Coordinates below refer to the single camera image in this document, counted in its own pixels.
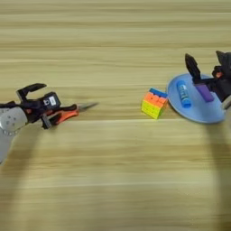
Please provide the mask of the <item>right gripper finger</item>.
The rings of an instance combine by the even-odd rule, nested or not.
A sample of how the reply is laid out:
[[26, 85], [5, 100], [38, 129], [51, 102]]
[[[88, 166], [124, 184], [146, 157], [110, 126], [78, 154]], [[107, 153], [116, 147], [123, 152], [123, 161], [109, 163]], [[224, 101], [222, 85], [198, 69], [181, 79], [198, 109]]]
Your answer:
[[231, 52], [216, 51], [216, 55], [223, 68], [231, 68]]
[[198, 63], [188, 53], [185, 54], [185, 64], [189, 74], [192, 76], [192, 81], [195, 85], [212, 85], [215, 83], [214, 79], [203, 79], [201, 77]]

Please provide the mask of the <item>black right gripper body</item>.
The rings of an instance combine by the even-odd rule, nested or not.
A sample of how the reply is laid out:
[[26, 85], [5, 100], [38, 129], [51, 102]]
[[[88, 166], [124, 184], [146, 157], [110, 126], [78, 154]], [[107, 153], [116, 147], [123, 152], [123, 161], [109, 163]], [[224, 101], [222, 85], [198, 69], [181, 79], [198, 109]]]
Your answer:
[[231, 69], [216, 66], [212, 76], [208, 89], [215, 92], [219, 100], [224, 102], [231, 95]]

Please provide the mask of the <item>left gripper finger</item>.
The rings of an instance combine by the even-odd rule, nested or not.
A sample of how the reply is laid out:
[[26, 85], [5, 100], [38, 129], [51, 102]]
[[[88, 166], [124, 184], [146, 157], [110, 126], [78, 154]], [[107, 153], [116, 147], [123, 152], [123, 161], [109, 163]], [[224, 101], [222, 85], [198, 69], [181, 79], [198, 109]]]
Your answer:
[[25, 102], [27, 100], [26, 97], [30, 92], [33, 92], [33, 91], [36, 91], [36, 90], [39, 90], [39, 89], [45, 88], [45, 87], [46, 87], [46, 84], [35, 83], [35, 84], [32, 84], [32, 85], [26, 86], [24, 88], [18, 89], [16, 91], [16, 94], [19, 97], [21, 102]]
[[79, 108], [76, 104], [71, 106], [60, 106], [52, 110], [48, 110], [45, 115], [48, 117], [47, 121], [42, 122], [43, 129], [49, 129], [52, 126], [79, 115]]

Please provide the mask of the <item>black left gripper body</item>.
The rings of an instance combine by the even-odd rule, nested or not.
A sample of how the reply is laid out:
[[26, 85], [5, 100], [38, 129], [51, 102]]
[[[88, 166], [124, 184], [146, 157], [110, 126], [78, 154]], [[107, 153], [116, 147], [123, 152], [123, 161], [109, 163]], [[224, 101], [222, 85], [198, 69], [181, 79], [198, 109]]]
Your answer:
[[33, 124], [38, 120], [47, 121], [48, 117], [45, 113], [48, 110], [59, 108], [60, 101], [58, 99], [36, 99], [22, 102], [18, 106], [25, 113], [27, 123]]

